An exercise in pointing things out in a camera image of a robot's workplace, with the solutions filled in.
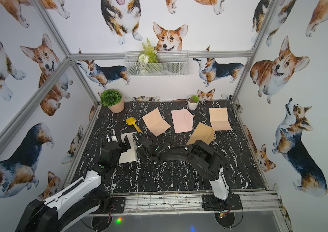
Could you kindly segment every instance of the artificial plant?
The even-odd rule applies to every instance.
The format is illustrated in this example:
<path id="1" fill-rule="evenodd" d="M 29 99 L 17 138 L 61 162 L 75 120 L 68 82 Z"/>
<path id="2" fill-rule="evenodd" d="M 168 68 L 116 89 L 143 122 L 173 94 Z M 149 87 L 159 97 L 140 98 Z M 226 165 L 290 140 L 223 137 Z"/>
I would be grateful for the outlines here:
<path id="1" fill-rule="evenodd" d="M 101 96 L 101 105 L 103 106 L 112 106 L 116 105 L 121 101 L 122 95 L 117 90 L 105 90 L 102 92 Z"/>

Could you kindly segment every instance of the black marble surface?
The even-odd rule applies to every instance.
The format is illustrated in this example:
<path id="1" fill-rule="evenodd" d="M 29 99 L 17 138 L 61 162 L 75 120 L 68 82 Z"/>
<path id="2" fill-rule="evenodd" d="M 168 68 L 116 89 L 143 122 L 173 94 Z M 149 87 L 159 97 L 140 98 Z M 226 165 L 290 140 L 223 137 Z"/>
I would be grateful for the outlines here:
<path id="1" fill-rule="evenodd" d="M 102 107 L 73 181 L 95 163 L 95 157 L 100 154 L 101 150 L 101 137 L 106 130 L 115 129 L 118 137 L 121 133 L 135 132 L 134 127 L 125 122 L 131 116 L 137 119 L 136 124 L 144 133 L 152 135 L 142 117 L 153 109 L 159 108 L 162 117 L 172 127 L 158 137 L 152 135 L 158 142 L 186 144 L 193 132 L 178 134 L 174 132 L 171 110 L 187 108 L 186 101 L 125 102 L 124 104 L 125 109 L 118 114 L 113 114 L 107 107 Z M 228 108 L 228 118 L 233 129 L 233 131 L 216 131 L 217 138 L 210 143 L 216 150 L 225 154 L 223 170 L 227 184 L 231 189 L 264 189 L 263 180 L 230 101 L 200 101 L 196 110 L 189 110 L 195 115 L 193 129 L 199 122 L 211 126 L 209 108 L 215 107 Z M 110 193 L 212 190 L 210 183 L 199 176 L 186 162 L 167 161 L 153 164 L 146 157 L 138 156 L 137 162 L 118 165 L 111 180 L 111 183 L 105 184 L 106 190 Z"/>

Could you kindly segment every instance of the yellow toy shovel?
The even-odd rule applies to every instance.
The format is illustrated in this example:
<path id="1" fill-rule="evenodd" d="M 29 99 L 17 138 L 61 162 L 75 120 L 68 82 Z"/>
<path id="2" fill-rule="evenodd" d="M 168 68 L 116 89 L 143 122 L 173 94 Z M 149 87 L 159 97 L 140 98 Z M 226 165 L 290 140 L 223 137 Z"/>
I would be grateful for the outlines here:
<path id="1" fill-rule="evenodd" d="M 128 123 L 128 125 L 133 125 L 136 128 L 137 132 L 142 132 L 141 129 L 136 125 L 137 120 L 135 118 L 130 117 L 125 121 L 126 123 Z"/>

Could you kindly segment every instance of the brown paper envelope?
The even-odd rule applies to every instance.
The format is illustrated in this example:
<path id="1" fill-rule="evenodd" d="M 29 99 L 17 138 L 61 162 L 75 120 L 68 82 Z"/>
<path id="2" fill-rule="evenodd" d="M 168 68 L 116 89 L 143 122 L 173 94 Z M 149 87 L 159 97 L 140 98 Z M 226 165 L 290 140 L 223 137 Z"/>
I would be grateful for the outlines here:
<path id="1" fill-rule="evenodd" d="M 213 128 L 203 123 L 199 123 L 189 138 L 187 145 L 196 142 L 198 139 L 209 145 L 213 139 L 215 139 Z"/>
<path id="2" fill-rule="evenodd" d="M 210 123 L 215 131 L 231 131 L 227 108 L 209 108 Z"/>
<path id="3" fill-rule="evenodd" d="M 158 108 L 142 117 L 148 130 L 158 137 L 171 127 L 162 117 Z"/>

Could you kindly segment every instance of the wire basket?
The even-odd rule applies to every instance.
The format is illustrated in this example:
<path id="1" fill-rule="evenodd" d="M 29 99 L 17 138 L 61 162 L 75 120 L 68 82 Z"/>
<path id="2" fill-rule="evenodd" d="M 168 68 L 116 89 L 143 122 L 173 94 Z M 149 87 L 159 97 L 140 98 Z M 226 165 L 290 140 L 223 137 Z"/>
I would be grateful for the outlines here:
<path id="1" fill-rule="evenodd" d="M 188 51 L 158 52 L 160 63 L 138 63 L 141 52 L 126 52 L 124 61 L 131 77 L 188 75 Z"/>

